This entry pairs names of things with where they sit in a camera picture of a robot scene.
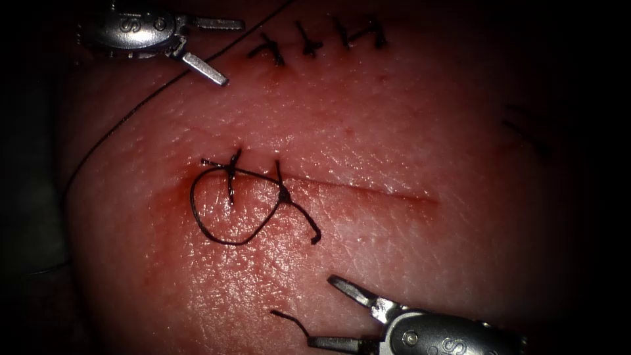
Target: surgical suture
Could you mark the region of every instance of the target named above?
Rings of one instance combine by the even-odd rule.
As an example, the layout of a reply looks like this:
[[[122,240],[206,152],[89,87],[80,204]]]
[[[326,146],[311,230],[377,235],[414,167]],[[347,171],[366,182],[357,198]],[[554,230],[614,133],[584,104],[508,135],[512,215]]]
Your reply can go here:
[[[237,153],[234,154],[230,158],[230,163],[229,164],[220,164],[220,163],[217,163],[217,162],[210,161],[208,159],[202,159],[201,160],[201,164],[202,165],[212,166],[212,168],[204,170],[203,172],[201,172],[195,178],[195,180],[193,180],[193,184],[191,186],[191,209],[193,210],[193,217],[195,217],[195,221],[197,221],[197,225],[199,226],[199,228],[202,231],[202,233],[204,233],[204,235],[209,240],[211,240],[213,242],[216,242],[216,243],[219,243],[219,244],[236,245],[236,246],[245,245],[245,244],[249,243],[263,229],[263,227],[265,227],[265,225],[269,222],[269,220],[272,218],[272,216],[276,213],[276,211],[278,210],[278,208],[280,207],[281,204],[288,204],[290,206],[295,207],[298,211],[300,211],[300,213],[302,213],[304,218],[309,223],[309,226],[315,232],[315,236],[311,238],[311,244],[315,245],[317,242],[319,242],[320,239],[321,239],[320,228],[317,226],[316,222],[309,215],[309,213],[302,206],[300,206],[299,204],[295,203],[291,199],[291,194],[289,193],[289,190],[287,189],[287,187],[285,187],[285,184],[283,183],[283,177],[281,175],[280,162],[278,160],[275,161],[277,179],[274,179],[272,177],[265,176],[263,174],[259,174],[259,173],[256,173],[256,172],[251,172],[251,171],[248,171],[248,170],[244,170],[244,169],[238,168],[237,167],[237,161],[239,160],[240,156],[241,156],[241,150],[239,149],[237,151]],[[195,204],[195,188],[199,184],[200,180],[204,176],[209,174],[209,173],[222,171],[222,170],[224,172],[226,172],[226,174],[227,174],[227,189],[228,189],[227,192],[228,192],[228,199],[230,201],[230,205],[233,205],[235,203],[235,200],[234,200],[235,190],[233,188],[233,181],[236,178],[237,173],[248,175],[248,176],[252,176],[254,178],[258,178],[258,179],[262,179],[262,180],[268,181],[268,182],[278,186],[278,189],[279,189],[278,198],[277,198],[276,203],[274,204],[273,208],[271,209],[271,212],[267,215],[267,217],[265,217],[265,219],[263,219],[263,222],[261,222],[261,224],[254,230],[254,232],[252,232],[252,234],[249,237],[247,237],[246,239],[244,239],[242,241],[224,241],[222,239],[217,238],[213,233],[210,232],[210,230],[208,230],[208,228],[206,227],[204,222],[202,222],[200,214],[199,214],[199,211],[197,210],[197,207],[196,207],[196,204]]]

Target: cut suture end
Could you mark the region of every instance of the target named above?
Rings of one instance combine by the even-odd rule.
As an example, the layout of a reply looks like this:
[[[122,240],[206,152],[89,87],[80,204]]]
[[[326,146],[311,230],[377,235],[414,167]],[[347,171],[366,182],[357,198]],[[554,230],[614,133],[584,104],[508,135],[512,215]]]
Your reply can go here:
[[[292,316],[290,316],[290,315],[288,315],[288,314],[284,314],[284,313],[282,313],[282,312],[280,312],[280,311],[277,311],[277,310],[270,310],[269,312],[270,312],[271,314],[273,314],[274,316],[277,316],[277,317],[280,317],[280,318],[284,318],[284,319],[286,319],[286,320],[287,320],[287,319],[288,319],[288,320],[291,320],[291,321],[292,321],[292,322],[294,322],[297,326],[299,326],[300,330],[302,330],[302,332],[304,333],[304,336],[305,336],[305,337],[307,337],[307,338],[308,338],[308,337],[310,337],[310,336],[309,336],[309,332],[307,331],[307,329],[306,329],[306,328],[304,327],[304,325],[302,325],[302,323],[301,323],[299,320],[297,320],[296,318],[294,318],[294,317],[292,317]]]
[[[320,239],[322,239],[322,236],[318,233],[315,237],[311,238],[311,245],[316,245]]]

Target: skin texture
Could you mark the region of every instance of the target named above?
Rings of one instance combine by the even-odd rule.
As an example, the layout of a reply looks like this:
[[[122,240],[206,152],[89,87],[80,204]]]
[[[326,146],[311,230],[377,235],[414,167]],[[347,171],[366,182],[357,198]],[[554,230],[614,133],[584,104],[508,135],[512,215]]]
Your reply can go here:
[[[243,18],[280,3],[180,5]],[[366,35],[376,14],[388,44]],[[231,80],[196,74],[163,91],[99,147],[66,200],[73,263],[95,327],[115,353],[326,354],[307,348],[278,309],[313,335],[378,335],[377,322],[326,283],[341,275],[439,312],[528,332],[565,317],[580,286],[588,212],[581,142],[567,108],[566,72],[545,41],[526,41],[510,14],[463,5],[299,2],[211,64]],[[312,58],[294,21],[324,46]],[[286,66],[271,52],[278,42]],[[195,32],[206,57],[238,34]],[[94,60],[65,82],[59,107],[60,186],[90,147],[182,63]],[[536,112],[506,109],[515,104]],[[508,120],[553,151],[542,154]],[[251,243],[200,232],[189,204],[200,159],[275,176],[322,230],[282,206]],[[225,174],[196,191],[219,238],[249,235],[275,201],[259,181]]]

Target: black suture thread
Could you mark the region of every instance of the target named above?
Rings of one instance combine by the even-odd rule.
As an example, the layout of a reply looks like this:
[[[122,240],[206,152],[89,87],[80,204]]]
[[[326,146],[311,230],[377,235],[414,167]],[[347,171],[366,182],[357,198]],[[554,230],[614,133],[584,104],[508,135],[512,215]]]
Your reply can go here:
[[[265,43],[257,46],[253,50],[251,50],[248,53],[248,58],[253,58],[255,55],[257,55],[263,49],[269,49],[271,51],[271,53],[274,55],[274,65],[276,65],[276,66],[284,66],[285,65],[285,59],[283,59],[283,56],[281,55],[281,52],[278,50],[278,43],[276,43],[276,41],[272,41],[271,39],[269,39],[268,35],[266,35],[265,33],[262,33],[261,37],[263,37],[263,40],[265,41]]]
[[[201,172],[194,180],[193,180],[193,184],[191,185],[191,194],[190,194],[190,200],[191,200],[191,210],[193,211],[193,217],[195,218],[195,221],[197,222],[197,225],[199,226],[199,229],[202,231],[202,233],[204,233],[204,235],[206,236],[206,238],[210,239],[211,241],[215,242],[215,243],[219,243],[219,244],[223,244],[223,245],[235,245],[235,246],[239,246],[239,245],[245,245],[247,243],[249,243],[257,234],[258,232],[261,231],[261,229],[263,229],[263,227],[265,227],[265,225],[269,222],[269,220],[272,218],[272,216],[276,213],[276,211],[278,210],[279,206],[281,204],[288,204],[290,206],[295,207],[298,211],[300,211],[300,213],[302,213],[302,215],[304,216],[304,218],[307,220],[307,222],[309,223],[309,226],[314,230],[315,232],[315,237],[311,238],[311,245],[315,245],[317,244],[317,242],[320,241],[320,239],[322,239],[322,232],[320,231],[320,228],[318,228],[316,221],[314,221],[314,219],[309,215],[309,213],[299,204],[293,202],[291,200],[291,194],[289,193],[289,190],[287,189],[287,187],[285,187],[285,185],[283,184],[283,176],[281,175],[281,165],[280,162],[278,160],[275,161],[276,164],[276,175],[277,175],[277,179],[273,179],[272,177],[269,176],[265,176],[256,172],[251,172],[248,170],[244,170],[241,168],[237,168],[237,161],[239,159],[239,157],[241,156],[241,150],[239,149],[237,151],[237,154],[234,154],[231,158],[230,158],[230,164],[219,164],[216,162],[212,162],[208,159],[202,159],[201,163],[203,165],[212,165],[213,168],[204,170],[203,172]],[[252,232],[252,234],[250,235],[250,237],[247,237],[246,239],[242,240],[242,241],[237,241],[237,242],[233,242],[233,241],[223,241],[217,237],[215,237],[206,227],[206,225],[204,225],[204,222],[202,222],[201,217],[199,216],[199,211],[197,210],[197,207],[195,206],[195,187],[197,187],[197,184],[199,183],[199,181],[206,175],[209,174],[211,172],[217,172],[219,170],[223,170],[226,172],[226,174],[228,175],[228,196],[230,197],[231,194],[234,194],[234,190],[232,189],[232,184],[231,184],[231,177],[232,179],[234,179],[234,177],[236,176],[236,173],[242,173],[245,175],[249,175],[249,176],[254,176],[255,178],[258,179],[263,179],[266,180],[270,183],[273,183],[274,185],[278,186],[279,188],[279,192],[278,192],[278,199],[276,200],[276,203],[274,204],[274,207],[271,209],[271,212],[267,215],[267,217],[265,217],[265,219],[263,220],[263,222],[254,230],[254,232]]]
[[[263,26],[263,24],[265,24],[267,21],[271,20],[272,18],[276,17],[276,15],[278,15],[279,13],[281,13],[283,10],[285,10],[289,5],[291,5],[291,3],[293,3],[295,0],[287,0],[285,3],[283,3],[280,7],[278,7],[278,9],[274,10],[271,14],[267,15],[266,17],[264,17],[261,21],[259,21],[257,24],[255,24],[254,26],[252,26],[249,30],[247,30],[243,35],[240,35],[237,39],[235,39],[234,41],[232,41],[230,44],[228,44],[227,46],[225,46],[223,49],[221,49],[220,51],[218,51],[217,53],[209,56],[208,58],[206,58],[204,61],[209,62],[211,60],[214,60],[220,56],[222,56],[223,54],[225,54],[226,52],[228,52],[228,50],[230,50],[230,48],[234,47],[238,42],[241,42],[242,40],[244,40],[246,37],[248,37],[250,34],[252,34],[254,31],[256,31],[259,27]],[[107,133],[105,133],[89,150],[88,152],[83,156],[83,158],[79,161],[79,164],[77,164],[77,166],[74,168],[74,170],[72,171],[72,173],[70,174],[70,177],[68,178],[68,182],[66,182],[66,186],[64,186],[64,189],[61,193],[61,201],[62,201],[62,205],[65,205],[66,202],[66,198],[68,197],[68,192],[70,190],[70,187],[72,186],[72,183],[74,182],[74,180],[77,178],[77,175],[79,174],[79,171],[83,168],[83,166],[85,165],[85,163],[87,162],[87,160],[90,158],[90,156],[92,156],[92,154],[94,154],[94,152],[103,144],[103,142],[105,142],[106,139],[108,139],[112,134],[114,134],[114,132],[116,132],[118,130],[118,128],[120,128],[120,126],[122,126],[125,122],[127,122],[141,107],[145,106],[149,101],[151,101],[153,98],[155,98],[156,96],[158,96],[161,92],[163,92],[167,87],[170,87],[171,85],[175,84],[176,82],[178,82],[180,79],[182,79],[184,76],[186,76],[186,74],[190,73],[191,71],[189,69],[184,70],[182,73],[180,73],[179,75],[177,75],[176,77],[174,77],[173,79],[169,80],[168,82],[166,82],[165,84],[163,84],[162,86],[160,86],[158,89],[156,89],[156,91],[152,92],[151,94],[149,94],[149,96],[145,97],[144,100],[142,100],[140,103],[138,103],[133,109],[131,109],[123,118],[120,119],[120,121],[118,121],[114,127],[112,127],[109,131],[107,131]],[[38,270],[36,272],[30,272],[30,273],[26,273],[25,276],[29,276],[29,275],[39,275],[42,273],[49,273],[52,271],[55,271],[59,268],[65,267],[65,266],[70,266],[72,265],[72,259],[68,258],[67,260],[65,260],[64,262],[42,269],[42,270]]]
[[[520,127],[517,127],[517,125],[513,122],[510,122],[509,120],[502,120],[502,124],[515,131],[515,133],[517,133],[526,141],[530,142],[530,144],[532,144],[532,146],[534,147],[535,152],[542,158],[549,158],[552,153],[554,153],[551,147],[534,138],[530,134],[526,133],[526,131],[522,130]]]
[[[569,133],[572,134],[574,133],[574,127],[572,127],[571,124],[568,123],[564,123],[561,122],[559,120],[556,119],[551,119],[548,118],[546,116],[541,116],[539,114],[534,113],[531,110],[528,110],[526,108],[523,108],[519,105],[515,105],[515,104],[506,104],[504,106],[507,110],[511,111],[511,112],[515,112],[517,114],[521,114],[522,116],[529,118],[535,122],[541,123],[541,124],[546,124],[552,128],[555,128],[559,131],[565,132],[565,133]]]
[[[299,326],[300,330],[302,330],[302,332],[304,333],[305,337],[310,337],[309,332],[307,331],[307,329],[304,327],[304,325],[302,325],[302,323],[297,320],[295,317],[292,317],[288,314],[284,314],[281,313],[280,311],[277,310],[270,310],[269,311],[271,314],[273,314],[274,316],[280,317],[280,318],[285,318],[286,320],[291,320],[292,322],[294,322],[295,324],[297,324],[297,326]]]
[[[335,25],[335,30],[340,34],[340,39],[342,40],[342,45],[346,49],[350,49],[350,44],[348,43],[348,32],[346,32],[346,28],[342,26],[342,22],[337,17],[333,17],[333,24]]]
[[[383,27],[381,27],[381,24],[379,23],[379,21],[377,21],[376,18],[371,18],[369,23],[370,25],[367,28],[364,28],[358,33],[351,35],[348,38],[348,41],[353,42],[355,39],[358,39],[359,37],[372,32],[375,34],[375,48],[383,48],[383,46],[388,43],[388,41],[386,41],[386,36],[383,33]]]
[[[386,36],[384,35],[384,32],[383,32],[383,27],[381,26],[379,21],[377,21],[377,19],[374,17],[371,17],[368,27],[350,36],[348,35],[346,28],[342,25],[342,22],[340,22],[340,20],[337,17],[333,17],[333,24],[335,25],[335,30],[339,33],[340,38],[342,40],[342,44],[344,45],[346,49],[350,49],[350,42],[353,42],[354,40],[368,33],[375,34],[375,48],[381,49],[386,44],[388,44],[388,41],[386,40]]]
[[[316,49],[322,48],[324,44],[322,44],[322,42],[315,42],[315,41],[310,40],[309,37],[307,36],[307,32],[302,27],[302,24],[300,23],[300,21],[296,21],[296,27],[298,27],[298,31],[300,31],[300,35],[302,36],[302,39],[304,40],[304,48],[302,50],[302,54],[310,55],[313,58],[315,58]]]

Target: pink skin surface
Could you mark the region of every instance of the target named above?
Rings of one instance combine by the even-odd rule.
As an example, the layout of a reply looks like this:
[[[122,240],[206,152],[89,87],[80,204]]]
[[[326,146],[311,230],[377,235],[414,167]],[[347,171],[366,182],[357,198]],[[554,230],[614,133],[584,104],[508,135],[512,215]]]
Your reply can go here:
[[[73,262],[95,325],[115,353],[326,354],[313,335],[379,334],[368,312],[326,283],[341,275],[410,306],[492,323],[554,320],[571,308],[580,276],[571,236],[579,228],[580,169],[563,115],[536,121],[514,103],[549,112],[563,95],[553,66],[459,6],[291,5],[211,65],[227,87],[188,74],[138,110],[99,147],[66,205]],[[181,10],[253,25],[279,6],[237,1]],[[353,34],[376,14],[388,45],[367,35],[346,50],[332,16]],[[302,54],[294,24],[322,41]],[[247,53],[266,33],[271,52]],[[207,57],[239,34],[194,32]],[[184,64],[158,57],[96,60],[64,88],[58,166],[67,181],[90,147]],[[553,147],[553,158],[502,124]],[[251,243],[209,241],[189,192],[202,158],[275,177],[280,161],[293,201],[322,230],[282,206]],[[237,175],[204,178],[197,208],[220,239],[248,236],[275,200]]]

